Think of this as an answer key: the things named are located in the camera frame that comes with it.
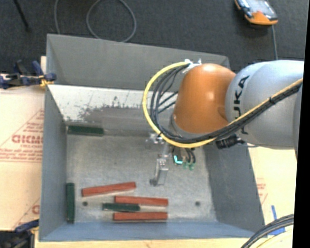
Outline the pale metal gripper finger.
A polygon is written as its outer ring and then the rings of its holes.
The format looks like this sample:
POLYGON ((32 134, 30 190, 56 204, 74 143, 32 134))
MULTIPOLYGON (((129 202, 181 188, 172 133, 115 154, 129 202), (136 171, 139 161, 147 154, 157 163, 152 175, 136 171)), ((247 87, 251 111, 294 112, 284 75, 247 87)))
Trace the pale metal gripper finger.
POLYGON ((167 173, 169 169, 165 167, 160 167, 158 170, 158 177, 157 177, 157 185, 162 186, 166 183, 167 173))
POLYGON ((154 171, 154 176, 153 178, 151 178, 149 181, 150 181, 150 184, 152 186, 157 186, 158 185, 158 182, 159 182, 159 170, 161 168, 161 160, 160 159, 156 159, 156 166, 155 166, 155 171, 154 171))

